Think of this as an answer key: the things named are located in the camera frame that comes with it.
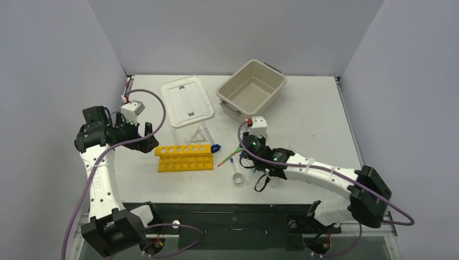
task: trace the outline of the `container lid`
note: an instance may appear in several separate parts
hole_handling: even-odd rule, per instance
[[[166,103],[169,122],[174,128],[206,120],[214,115],[204,85],[196,75],[163,84],[161,94]]]

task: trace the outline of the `bin handle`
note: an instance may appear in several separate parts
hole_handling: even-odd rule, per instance
[[[281,74],[282,74],[282,71],[280,71],[280,70],[276,69],[275,67],[273,67],[273,66],[269,65],[268,63],[266,63],[266,62],[265,62],[264,64],[265,64],[266,66],[268,66],[268,67],[272,68],[273,70],[275,70],[275,71],[277,71],[277,72],[279,72],[279,73],[281,73]]]
[[[240,116],[241,115],[241,112],[240,111],[237,111],[237,110],[234,110],[232,107],[230,107],[225,101],[221,101],[220,105],[222,107],[225,107],[226,109],[228,109],[231,113],[233,113],[235,116]]]

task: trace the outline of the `gray wall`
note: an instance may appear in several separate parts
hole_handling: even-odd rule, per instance
[[[404,260],[459,255],[458,14],[457,0],[386,0],[342,77],[364,162],[417,222],[397,228]]]
[[[128,74],[342,75],[383,0],[88,0]]]
[[[86,1],[0,3],[0,255],[59,259],[86,180],[81,110],[115,108],[126,76]]]

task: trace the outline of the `transparent plastic object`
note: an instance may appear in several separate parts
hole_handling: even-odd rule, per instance
[[[161,95],[166,103],[169,122],[174,128],[206,120],[214,115],[204,85],[196,75],[163,84]]]

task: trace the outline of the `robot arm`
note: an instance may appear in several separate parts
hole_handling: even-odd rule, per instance
[[[249,129],[244,133],[242,143],[252,154],[277,163],[305,165],[305,167],[272,165],[244,152],[243,156],[254,162],[256,170],[265,172],[268,177],[304,181],[342,197],[336,201],[314,202],[309,211],[309,217],[314,218],[322,226],[346,220],[356,220],[371,228],[381,226],[387,204],[359,187],[355,187],[352,182],[333,174],[334,171],[337,171],[389,200],[392,193],[375,169],[369,166],[363,166],[360,170],[339,168],[316,162],[312,158],[304,157],[288,149],[271,149],[266,146],[266,120],[262,116],[253,117],[249,119],[248,126]]]
[[[97,169],[89,188],[89,223],[81,227],[81,232],[83,238],[103,257],[147,242],[145,228],[153,220],[153,214],[149,205],[131,211],[124,208],[113,169],[115,152],[108,152],[98,165],[94,165],[96,158],[110,146],[140,137],[137,116],[144,108],[140,101],[124,104],[120,112],[116,112],[114,124],[105,107],[83,110],[86,124],[80,128],[75,147],[80,152],[87,176],[93,167]],[[145,135],[152,131],[151,123],[146,123]],[[158,141],[151,137],[126,147],[148,153],[158,145]]]

